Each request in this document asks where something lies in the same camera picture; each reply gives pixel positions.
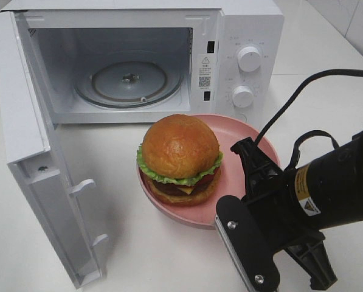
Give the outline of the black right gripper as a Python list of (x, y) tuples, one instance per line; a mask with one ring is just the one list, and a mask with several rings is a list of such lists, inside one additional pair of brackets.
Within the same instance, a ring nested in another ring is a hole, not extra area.
[(273, 252), (282, 249), (308, 273), (312, 290), (325, 291), (337, 281), (323, 233), (302, 222), (277, 167), (250, 169), (242, 201), (221, 197), (215, 227), (248, 291), (277, 291)]

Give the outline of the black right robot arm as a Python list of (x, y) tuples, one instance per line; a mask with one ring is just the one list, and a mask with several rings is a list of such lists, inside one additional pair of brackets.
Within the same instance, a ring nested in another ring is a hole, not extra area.
[(221, 197), (215, 223), (248, 291), (278, 289), (273, 258), (279, 251), (309, 274), (313, 290), (327, 290), (337, 280), (322, 230), (363, 221), (363, 130), (299, 167), (300, 145), (325, 136), (322, 130), (300, 136), (285, 169), (249, 137), (231, 148), (241, 158), (246, 194)]

